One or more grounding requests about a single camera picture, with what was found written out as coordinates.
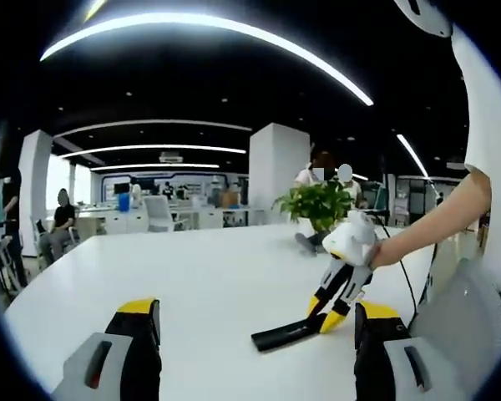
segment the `ceiling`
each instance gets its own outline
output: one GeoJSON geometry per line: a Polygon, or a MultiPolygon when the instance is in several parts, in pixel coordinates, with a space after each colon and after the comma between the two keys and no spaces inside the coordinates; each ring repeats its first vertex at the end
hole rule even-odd
{"type": "MultiPolygon", "coordinates": [[[[297,43],[345,74],[374,105],[366,106],[335,79],[286,50],[218,28],[173,24],[123,28],[74,43],[38,63],[30,95],[9,115],[11,129],[50,135],[125,120],[207,121],[128,124],[85,129],[63,139],[84,150],[118,145],[208,145],[249,149],[249,137],[274,122],[310,134],[339,163],[372,178],[382,167],[419,170],[396,138],[403,134],[430,175],[461,176],[468,134],[464,83],[449,39],[425,34],[393,0],[330,2],[240,0],[194,2],[108,0],[87,23],[86,7],[47,46],[81,28],[148,12],[206,13],[247,23],[297,43]]],[[[60,145],[53,152],[69,153],[60,145]]],[[[160,150],[94,154],[106,165],[157,163],[160,150]]],[[[185,163],[248,172],[248,155],[181,151],[185,163]]],[[[95,167],[83,156],[75,163],[95,167]]]]}

